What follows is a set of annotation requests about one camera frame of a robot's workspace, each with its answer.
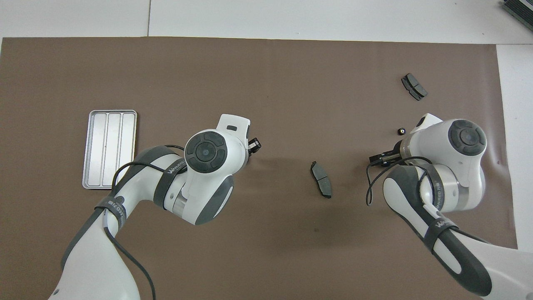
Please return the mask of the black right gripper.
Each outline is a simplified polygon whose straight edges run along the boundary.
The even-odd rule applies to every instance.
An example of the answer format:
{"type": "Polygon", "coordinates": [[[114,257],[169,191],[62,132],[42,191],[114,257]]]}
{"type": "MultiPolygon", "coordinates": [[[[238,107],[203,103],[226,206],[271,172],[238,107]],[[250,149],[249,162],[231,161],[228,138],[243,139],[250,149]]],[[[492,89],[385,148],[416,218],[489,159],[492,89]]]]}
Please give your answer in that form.
{"type": "Polygon", "coordinates": [[[380,165],[387,167],[394,162],[408,157],[408,142],[399,141],[394,145],[394,148],[389,151],[381,152],[370,157],[370,162],[380,161],[380,165]]]}

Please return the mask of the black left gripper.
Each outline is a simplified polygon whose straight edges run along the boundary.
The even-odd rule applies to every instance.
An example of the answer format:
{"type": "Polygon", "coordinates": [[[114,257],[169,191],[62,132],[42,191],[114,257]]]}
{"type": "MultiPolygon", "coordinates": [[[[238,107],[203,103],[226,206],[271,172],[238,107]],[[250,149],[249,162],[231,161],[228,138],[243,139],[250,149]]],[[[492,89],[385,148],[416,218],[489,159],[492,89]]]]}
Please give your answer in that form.
{"type": "Polygon", "coordinates": [[[256,152],[258,152],[260,150],[261,143],[259,142],[258,138],[251,139],[250,143],[249,143],[249,139],[246,137],[246,138],[242,139],[242,144],[243,144],[243,147],[245,149],[245,156],[244,156],[243,165],[247,165],[250,155],[253,154],[253,153],[256,153],[256,152]]]}

